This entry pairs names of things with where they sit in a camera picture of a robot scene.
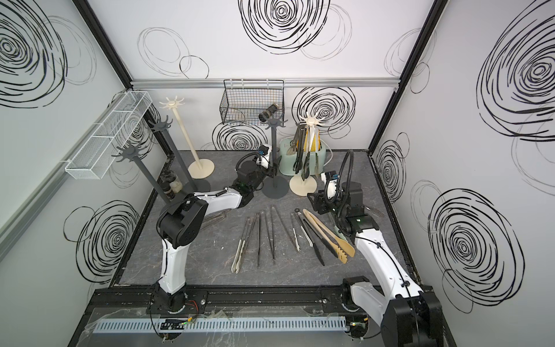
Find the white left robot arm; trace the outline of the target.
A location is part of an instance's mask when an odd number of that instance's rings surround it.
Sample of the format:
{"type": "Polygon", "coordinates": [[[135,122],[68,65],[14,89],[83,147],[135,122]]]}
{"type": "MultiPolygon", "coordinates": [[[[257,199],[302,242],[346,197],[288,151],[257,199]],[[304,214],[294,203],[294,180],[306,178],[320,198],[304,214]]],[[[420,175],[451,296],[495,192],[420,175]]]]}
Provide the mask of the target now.
{"type": "Polygon", "coordinates": [[[205,216],[246,206],[264,179],[274,176],[270,164],[270,154],[262,149],[248,153],[236,164],[237,178],[231,186],[189,193],[160,214],[156,228],[162,239],[163,261],[154,295],[170,313],[177,314],[186,306],[186,259],[205,216]]]}

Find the dark grey rack stand front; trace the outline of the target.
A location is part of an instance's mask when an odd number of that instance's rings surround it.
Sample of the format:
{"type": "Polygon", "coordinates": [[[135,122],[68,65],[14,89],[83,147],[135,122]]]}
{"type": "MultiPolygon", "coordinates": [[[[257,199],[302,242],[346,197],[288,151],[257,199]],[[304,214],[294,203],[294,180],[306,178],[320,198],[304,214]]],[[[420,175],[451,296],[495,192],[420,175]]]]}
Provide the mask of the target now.
{"type": "Polygon", "coordinates": [[[140,149],[136,146],[130,145],[129,147],[116,147],[117,153],[112,155],[113,158],[118,158],[118,162],[122,162],[123,160],[129,160],[134,162],[146,179],[150,182],[153,186],[154,190],[162,197],[163,201],[166,205],[177,205],[180,202],[183,202],[183,199],[174,198],[170,200],[166,193],[163,191],[162,187],[159,185],[158,181],[153,177],[150,171],[147,169],[146,165],[144,165],[142,159],[140,158],[140,149]]]}

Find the slim black tongs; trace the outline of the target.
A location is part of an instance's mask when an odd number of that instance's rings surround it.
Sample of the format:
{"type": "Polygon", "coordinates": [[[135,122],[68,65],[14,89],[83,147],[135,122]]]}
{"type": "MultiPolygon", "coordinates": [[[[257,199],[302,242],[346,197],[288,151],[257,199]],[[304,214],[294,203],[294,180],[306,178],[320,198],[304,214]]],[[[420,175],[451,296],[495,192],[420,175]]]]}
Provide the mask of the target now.
{"type": "Polygon", "coordinates": [[[270,246],[270,254],[271,254],[271,259],[273,263],[276,263],[277,254],[278,254],[277,252],[278,251],[277,249],[278,230],[284,233],[285,237],[287,238],[287,240],[290,241],[290,243],[293,246],[293,249],[296,252],[300,251],[299,241],[298,241],[296,232],[294,231],[293,227],[289,228],[286,225],[284,218],[282,217],[282,215],[280,214],[280,211],[277,209],[275,205],[270,206],[269,211],[267,211],[266,214],[264,214],[263,221],[265,223],[266,230],[267,230],[267,240],[270,246]]]}

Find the yellow sponge toast slice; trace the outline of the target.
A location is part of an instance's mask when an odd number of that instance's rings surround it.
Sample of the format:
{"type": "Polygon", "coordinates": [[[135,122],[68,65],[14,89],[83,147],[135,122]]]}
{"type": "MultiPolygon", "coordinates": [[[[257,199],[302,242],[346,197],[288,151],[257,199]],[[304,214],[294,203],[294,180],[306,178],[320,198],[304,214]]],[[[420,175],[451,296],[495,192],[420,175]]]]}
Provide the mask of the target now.
{"type": "Polygon", "coordinates": [[[318,152],[321,150],[321,140],[318,128],[307,127],[305,129],[303,149],[305,152],[318,152]]]}

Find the white handled slotted steel tongs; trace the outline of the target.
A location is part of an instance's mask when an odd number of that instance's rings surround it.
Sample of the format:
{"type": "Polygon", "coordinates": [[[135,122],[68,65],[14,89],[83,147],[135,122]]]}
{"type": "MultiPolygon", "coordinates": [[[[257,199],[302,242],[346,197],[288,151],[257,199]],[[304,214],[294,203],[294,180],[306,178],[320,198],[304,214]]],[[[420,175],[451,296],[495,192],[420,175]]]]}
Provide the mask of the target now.
{"type": "Polygon", "coordinates": [[[311,140],[311,152],[314,154],[314,176],[319,173],[319,151],[321,149],[319,130],[316,127],[312,127],[312,140],[311,140]]]}

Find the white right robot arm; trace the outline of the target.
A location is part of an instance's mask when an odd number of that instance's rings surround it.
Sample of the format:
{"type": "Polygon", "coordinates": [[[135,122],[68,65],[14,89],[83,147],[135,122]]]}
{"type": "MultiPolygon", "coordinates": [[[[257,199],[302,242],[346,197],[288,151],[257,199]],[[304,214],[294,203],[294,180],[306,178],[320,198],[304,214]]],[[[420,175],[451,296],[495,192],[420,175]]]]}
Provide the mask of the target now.
{"type": "Polygon", "coordinates": [[[379,286],[362,278],[346,282],[347,302],[379,327],[386,346],[443,346],[444,317],[435,293],[425,291],[387,246],[377,222],[366,212],[361,185],[327,183],[307,195],[313,211],[303,214],[339,258],[362,254],[379,286]]]}

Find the black nylon tongs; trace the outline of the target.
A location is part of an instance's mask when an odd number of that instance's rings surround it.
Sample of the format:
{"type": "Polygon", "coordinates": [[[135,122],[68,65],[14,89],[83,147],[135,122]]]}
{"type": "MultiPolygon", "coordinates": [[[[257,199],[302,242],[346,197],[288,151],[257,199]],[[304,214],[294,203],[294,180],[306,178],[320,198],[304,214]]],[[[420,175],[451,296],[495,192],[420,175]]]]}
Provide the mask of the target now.
{"type": "Polygon", "coordinates": [[[324,262],[324,259],[322,257],[321,252],[319,251],[318,243],[317,243],[316,239],[319,239],[320,241],[322,241],[323,245],[326,248],[328,248],[328,250],[332,253],[333,256],[338,257],[337,252],[331,247],[331,245],[328,242],[326,242],[323,239],[323,236],[320,235],[315,230],[315,228],[312,225],[312,223],[310,222],[310,220],[308,220],[306,218],[306,216],[301,212],[301,210],[299,208],[296,208],[294,210],[294,213],[296,214],[296,218],[297,218],[299,224],[301,225],[301,228],[306,232],[306,237],[311,242],[314,253],[316,254],[316,257],[319,260],[319,262],[322,264],[322,266],[325,266],[325,262],[324,262]]]}

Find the tall cream utensil rack stand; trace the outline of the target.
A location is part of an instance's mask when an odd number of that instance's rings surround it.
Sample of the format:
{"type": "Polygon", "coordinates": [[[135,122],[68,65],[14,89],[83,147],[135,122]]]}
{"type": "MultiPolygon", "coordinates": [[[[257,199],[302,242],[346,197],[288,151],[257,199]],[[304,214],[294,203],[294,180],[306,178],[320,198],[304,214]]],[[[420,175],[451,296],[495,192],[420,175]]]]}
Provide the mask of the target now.
{"type": "Polygon", "coordinates": [[[173,112],[173,116],[175,120],[178,122],[178,125],[182,131],[182,134],[186,140],[186,143],[189,146],[189,150],[193,155],[194,163],[192,163],[189,166],[188,172],[191,174],[193,179],[208,178],[208,176],[210,176],[214,172],[215,164],[209,159],[200,158],[198,156],[195,146],[193,145],[192,140],[189,137],[189,133],[179,114],[179,107],[184,104],[184,98],[178,99],[177,96],[175,96],[173,99],[166,98],[165,102],[160,101],[159,104],[162,105],[164,109],[168,109],[173,112]]]}

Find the dark grey rack stand middle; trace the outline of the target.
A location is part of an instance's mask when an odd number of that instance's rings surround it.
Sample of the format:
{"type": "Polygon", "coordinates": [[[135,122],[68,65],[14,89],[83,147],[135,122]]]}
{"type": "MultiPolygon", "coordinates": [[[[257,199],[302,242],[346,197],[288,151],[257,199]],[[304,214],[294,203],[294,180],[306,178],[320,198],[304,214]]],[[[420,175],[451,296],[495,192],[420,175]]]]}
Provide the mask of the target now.
{"type": "Polygon", "coordinates": [[[191,174],[189,173],[189,169],[186,166],[181,154],[179,153],[178,148],[176,147],[172,137],[169,134],[169,128],[171,127],[172,121],[169,121],[169,118],[166,117],[165,121],[149,121],[149,125],[154,133],[162,134],[164,140],[168,143],[172,153],[174,154],[175,158],[177,159],[179,166],[182,169],[183,175],[186,178],[186,183],[184,184],[184,190],[186,192],[209,192],[211,189],[210,183],[205,179],[193,179],[191,174]]]}

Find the black pepper grinder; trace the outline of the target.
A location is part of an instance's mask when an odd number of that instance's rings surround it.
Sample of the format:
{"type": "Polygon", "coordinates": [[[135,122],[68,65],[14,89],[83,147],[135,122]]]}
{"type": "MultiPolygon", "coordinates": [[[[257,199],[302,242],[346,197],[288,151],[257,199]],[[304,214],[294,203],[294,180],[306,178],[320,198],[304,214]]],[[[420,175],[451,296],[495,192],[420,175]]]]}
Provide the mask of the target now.
{"type": "Polygon", "coordinates": [[[275,117],[275,114],[279,111],[279,106],[274,103],[271,104],[269,107],[267,107],[266,109],[262,110],[259,113],[259,120],[261,121],[261,123],[266,123],[268,120],[272,119],[275,117]]]}

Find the dark grey rack stand back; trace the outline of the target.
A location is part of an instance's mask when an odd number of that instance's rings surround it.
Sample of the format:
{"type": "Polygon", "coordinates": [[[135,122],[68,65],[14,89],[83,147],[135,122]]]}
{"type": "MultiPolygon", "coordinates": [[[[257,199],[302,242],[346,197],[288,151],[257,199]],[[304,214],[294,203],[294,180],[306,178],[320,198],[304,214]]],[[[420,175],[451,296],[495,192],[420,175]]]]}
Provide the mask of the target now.
{"type": "Polygon", "coordinates": [[[279,160],[277,146],[277,127],[280,126],[280,120],[269,118],[267,124],[271,129],[271,146],[272,146],[272,166],[271,171],[274,176],[270,183],[264,184],[262,189],[263,194],[270,199],[280,199],[287,195],[289,187],[288,181],[279,174],[279,160]]]}

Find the wooden bamboo tongs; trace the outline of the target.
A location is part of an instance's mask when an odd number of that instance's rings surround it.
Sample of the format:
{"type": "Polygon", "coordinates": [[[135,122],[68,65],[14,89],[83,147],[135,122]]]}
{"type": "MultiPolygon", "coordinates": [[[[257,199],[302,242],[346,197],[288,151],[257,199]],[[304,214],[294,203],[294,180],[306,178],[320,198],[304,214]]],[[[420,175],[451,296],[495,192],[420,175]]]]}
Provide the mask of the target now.
{"type": "Polygon", "coordinates": [[[307,209],[303,209],[304,216],[309,224],[315,229],[329,250],[341,261],[342,264],[348,262],[349,257],[354,257],[356,251],[354,247],[344,239],[332,232],[322,221],[307,209]]]}

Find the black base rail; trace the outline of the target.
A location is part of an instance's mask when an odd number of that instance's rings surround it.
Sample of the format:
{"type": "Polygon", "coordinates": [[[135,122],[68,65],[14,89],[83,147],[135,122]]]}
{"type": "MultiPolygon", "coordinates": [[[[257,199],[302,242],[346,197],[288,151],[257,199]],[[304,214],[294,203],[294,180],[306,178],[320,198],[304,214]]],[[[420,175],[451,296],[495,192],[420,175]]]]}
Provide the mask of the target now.
{"type": "Polygon", "coordinates": [[[145,308],[153,314],[205,314],[236,307],[305,307],[325,313],[354,313],[362,310],[346,299],[343,286],[208,286],[184,290],[183,309],[168,307],[168,300],[150,286],[116,286],[95,291],[85,312],[94,309],[145,308]]]}

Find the black slotted spatula tongs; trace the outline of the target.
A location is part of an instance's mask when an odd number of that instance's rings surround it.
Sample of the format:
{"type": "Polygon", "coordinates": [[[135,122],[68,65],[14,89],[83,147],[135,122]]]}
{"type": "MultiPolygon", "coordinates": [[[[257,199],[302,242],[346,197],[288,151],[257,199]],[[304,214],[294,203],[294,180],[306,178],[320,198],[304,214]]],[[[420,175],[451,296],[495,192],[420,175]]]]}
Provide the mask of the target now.
{"type": "Polygon", "coordinates": [[[304,153],[304,145],[306,138],[306,125],[300,124],[297,127],[296,133],[293,139],[290,141],[289,148],[287,149],[287,156],[295,156],[295,161],[293,162],[293,171],[298,174],[302,167],[302,158],[304,153]]]}

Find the dark grey rack stand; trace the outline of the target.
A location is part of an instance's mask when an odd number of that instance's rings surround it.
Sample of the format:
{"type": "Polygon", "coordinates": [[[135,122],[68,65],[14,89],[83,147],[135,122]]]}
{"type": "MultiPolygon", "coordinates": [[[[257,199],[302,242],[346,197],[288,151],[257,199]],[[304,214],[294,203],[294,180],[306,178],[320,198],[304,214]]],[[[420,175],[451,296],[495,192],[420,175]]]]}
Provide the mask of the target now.
{"type": "Polygon", "coordinates": [[[279,160],[277,146],[277,127],[280,126],[280,120],[269,118],[267,124],[271,129],[271,146],[272,146],[272,166],[271,171],[274,176],[270,183],[264,184],[262,189],[263,194],[270,199],[280,199],[287,195],[289,187],[288,181],[279,174],[279,160]]]}
{"type": "Polygon", "coordinates": [[[174,198],[170,200],[166,193],[163,191],[162,187],[159,185],[158,181],[153,177],[150,171],[147,169],[146,165],[144,165],[142,159],[140,158],[140,149],[136,146],[130,145],[129,147],[116,147],[117,153],[112,155],[113,158],[118,158],[118,162],[122,162],[123,160],[129,160],[134,162],[146,179],[150,182],[153,186],[154,190],[162,197],[163,201],[166,205],[177,205],[180,202],[183,202],[183,199],[174,198]]]}
{"type": "Polygon", "coordinates": [[[184,184],[184,190],[186,192],[209,192],[211,189],[210,183],[205,179],[193,179],[191,174],[189,173],[189,169],[186,166],[181,154],[179,153],[178,148],[176,147],[172,137],[169,134],[169,128],[171,127],[172,121],[169,121],[169,118],[166,117],[165,121],[149,121],[149,125],[154,133],[162,134],[164,140],[168,143],[172,153],[174,154],[175,158],[177,159],[179,166],[182,169],[183,175],[186,178],[186,183],[184,184]]]}

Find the small glass jar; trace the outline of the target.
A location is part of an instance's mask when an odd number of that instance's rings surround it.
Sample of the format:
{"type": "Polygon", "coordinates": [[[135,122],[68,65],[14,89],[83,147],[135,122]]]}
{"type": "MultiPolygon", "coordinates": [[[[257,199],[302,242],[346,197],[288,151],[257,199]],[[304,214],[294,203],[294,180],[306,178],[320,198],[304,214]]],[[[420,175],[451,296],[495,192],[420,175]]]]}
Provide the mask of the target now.
{"type": "Polygon", "coordinates": [[[162,179],[161,187],[169,199],[176,197],[183,189],[183,184],[179,177],[172,170],[164,170],[160,178],[162,179]]]}

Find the small steel tongs white tip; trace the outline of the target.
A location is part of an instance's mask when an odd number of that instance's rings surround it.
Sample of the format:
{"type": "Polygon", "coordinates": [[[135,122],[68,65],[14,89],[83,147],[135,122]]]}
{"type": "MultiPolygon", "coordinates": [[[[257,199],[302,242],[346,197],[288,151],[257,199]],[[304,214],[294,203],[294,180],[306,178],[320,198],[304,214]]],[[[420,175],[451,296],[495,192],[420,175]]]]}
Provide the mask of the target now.
{"type": "Polygon", "coordinates": [[[304,228],[303,222],[301,221],[300,217],[297,213],[291,212],[290,213],[292,227],[293,227],[293,237],[294,242],[296,245],[297,250],[300,250],[300,238],[304,237],[305,240],[308,242],[308,245],[313,248],[314,244],[313,241],[309,238],[306,229],[304,228]]]}

